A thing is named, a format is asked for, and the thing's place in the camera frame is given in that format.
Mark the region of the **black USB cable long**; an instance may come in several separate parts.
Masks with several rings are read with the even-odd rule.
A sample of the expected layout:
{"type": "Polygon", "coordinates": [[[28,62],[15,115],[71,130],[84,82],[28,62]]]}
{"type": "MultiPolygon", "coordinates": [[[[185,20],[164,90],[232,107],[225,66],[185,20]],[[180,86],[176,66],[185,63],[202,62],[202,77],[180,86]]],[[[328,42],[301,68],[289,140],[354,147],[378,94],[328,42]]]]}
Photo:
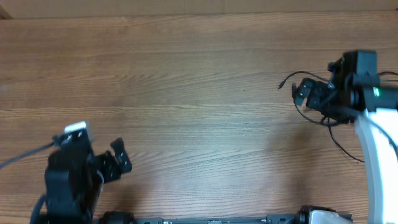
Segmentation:
{"type": "Polygon", "coordinates": [[[397,82],[397,72],[384,71],[378,73],[381,82],[397,82]]]}

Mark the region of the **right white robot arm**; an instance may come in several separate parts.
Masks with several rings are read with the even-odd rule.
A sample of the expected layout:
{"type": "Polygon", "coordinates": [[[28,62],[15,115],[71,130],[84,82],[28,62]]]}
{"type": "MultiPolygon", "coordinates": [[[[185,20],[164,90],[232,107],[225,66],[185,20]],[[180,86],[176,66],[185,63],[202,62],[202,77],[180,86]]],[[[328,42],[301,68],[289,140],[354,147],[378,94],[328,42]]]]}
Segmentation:
{"type": "Polygon", "coordinates": [[[328,71],[328,80],[310,74],[292,85],[294,106],[320,112],[321,126],[354,124],[368,181],[368,223],[397,223],[397,88],[382,85],[373,50],[345,52],[328,71]]]}

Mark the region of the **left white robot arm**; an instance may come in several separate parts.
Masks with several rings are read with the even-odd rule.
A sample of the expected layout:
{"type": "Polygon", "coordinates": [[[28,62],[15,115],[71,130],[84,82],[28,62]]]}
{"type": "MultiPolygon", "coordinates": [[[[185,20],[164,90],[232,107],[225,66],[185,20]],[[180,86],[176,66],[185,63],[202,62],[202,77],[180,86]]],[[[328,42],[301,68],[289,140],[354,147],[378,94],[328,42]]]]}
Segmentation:
{"type": "Polygon", "coordinates": [[[87,137],[64,140],[48,158],[46,193],[36,203],[30,222],[37,223],[129,223],[132,215],[106,212],[98,221],[93,216],[103,185],[132,171],[122,138],[106,151],[94,155],[87,137]]]}

